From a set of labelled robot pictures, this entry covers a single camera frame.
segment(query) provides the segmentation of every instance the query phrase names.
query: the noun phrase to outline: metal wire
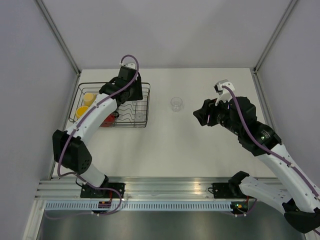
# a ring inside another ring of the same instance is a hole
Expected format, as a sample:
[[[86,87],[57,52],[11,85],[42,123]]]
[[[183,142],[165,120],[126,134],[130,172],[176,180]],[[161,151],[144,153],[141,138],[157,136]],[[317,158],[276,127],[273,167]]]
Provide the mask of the metal wire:
[[[84,82],[79,84],[75,97],[72,101],[72,108],[68,119],[71,123],[77,121],[76,110],[84,105],[84,95],[86,93],[99,94],[100,88],[105,82]],[[143,99],[138,101],[127,101],[116,110],[118,117],[112,122],[103,122],[100,127],[118,128],[145,128],[148,122],[150,84],[142,82]]]

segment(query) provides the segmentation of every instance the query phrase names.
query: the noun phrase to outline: slotted metal strip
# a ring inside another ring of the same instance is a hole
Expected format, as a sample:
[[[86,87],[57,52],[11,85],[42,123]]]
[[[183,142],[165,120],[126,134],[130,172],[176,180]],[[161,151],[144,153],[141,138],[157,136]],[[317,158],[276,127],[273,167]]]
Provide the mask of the slotted metal strip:
[[[114,210],[119,200],[113,200],[109,211]],[[47,201],[46,210],[101,211],[99,201],[52,200]],[[121,211],[232,211],[230,201],[122,201]]]

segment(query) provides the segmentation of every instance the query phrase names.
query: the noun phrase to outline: yellow cup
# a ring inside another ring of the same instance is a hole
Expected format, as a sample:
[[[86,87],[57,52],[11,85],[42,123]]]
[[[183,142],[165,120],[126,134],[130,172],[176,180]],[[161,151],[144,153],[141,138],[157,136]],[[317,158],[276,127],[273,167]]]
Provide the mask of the yellow cup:
[[[78,109],[75,111],[75,116],[77,119],[79,119],[87,110],[88,106],[80,106]]]
[[[84,105],[90,107],[91,104],[96,100],[96,97],[97,97],[97,95],[95,95],[91,92],[85,93],[83,96]]]

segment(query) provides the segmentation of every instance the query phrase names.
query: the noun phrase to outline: white table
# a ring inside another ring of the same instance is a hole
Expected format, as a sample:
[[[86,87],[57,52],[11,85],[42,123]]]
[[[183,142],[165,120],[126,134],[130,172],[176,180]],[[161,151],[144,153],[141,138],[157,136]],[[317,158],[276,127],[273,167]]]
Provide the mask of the white table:
[[[79,84],[108,82],[118,72],[83,70]],[[88,149],[100,171],[110,177],[230,177],[238,171],[275,177],[231,132],[220,125],[200,126],[193,116],[205,99],[217,97],[213,85],[228,79],[237,96],[246,96],[255,104],[258,119],[264,122],[248,68],[141,69],[140,73],[142,81],[151,85],[147,126],[99,128]],[[170,107],[173,97],[183,100],[184,109],[178,113]]]

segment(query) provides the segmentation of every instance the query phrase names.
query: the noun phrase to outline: robotic arm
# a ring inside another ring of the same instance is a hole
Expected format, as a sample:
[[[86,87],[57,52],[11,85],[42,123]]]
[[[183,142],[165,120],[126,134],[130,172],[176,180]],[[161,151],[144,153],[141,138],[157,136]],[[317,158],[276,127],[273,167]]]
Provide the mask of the robotic arm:
[[[122,66],[118,76],[102,86],[94,103],[84,115],[66,131],[56,130],[54,132],[52,136],[53,154],[54,160],[58,163],[58,175],[63,177],[74,174],[89,183],[86,188],[92,186],[94,189],[90,189],[91,191],[97,188],[110,188],[108,177],[94,166],[86,145],[106,117],[117,110],[121,104],[142,99],[142,82],[138,62],[136,61],[136,65],[130,63]],[[73,172],[60,174],[60,166]]]
[[[231,82],[218,82],[214,89],[219,97],[204,101],[193,112],[201,126],[220,124],[238,137],[239,143],[266,164],[288,192],[270,187],[243,171],[229,180],[237,196],[251,196],[277,209],[301,233],[320,226],[319,188],[306,176],[288,153],[275,131],[257,121],[256,107],[247,97],[236,97]]]

